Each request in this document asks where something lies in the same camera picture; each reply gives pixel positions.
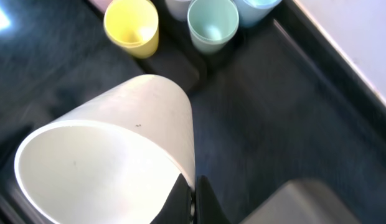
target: cup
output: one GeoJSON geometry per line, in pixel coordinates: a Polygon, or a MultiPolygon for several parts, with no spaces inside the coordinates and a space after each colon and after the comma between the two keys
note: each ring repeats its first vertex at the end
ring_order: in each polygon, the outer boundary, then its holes
{"type": "Polygon", "coordinates": [[[167,78],[138,76],[31,133],[14,169],[53,223],[151,223],[180,173],[194,189],[189,99],[167,78]]]}
{"type": "Polygon", "coordinates": [[[131,55],[148,58],[156,52],[158,13],[151,1],[115,0],[103,23],[108,38],[131,55]]]}
{"type": "Polygon", "coordinates": [[[187,23],[194,47],[212,54],[236,34],[238,11],[231,0],[195,0],[189,6],[187,23]]]}
{"type": "Polygon", "coordinates": [[[263,19],[281,0],[234,0],[242,27],[252,27],[263,19]]]}
{"type": "Polygon", "coordinates": [[[187,10],[191,0],[166,0],[169,13],[178,21],[187,20],[187,10]]]}

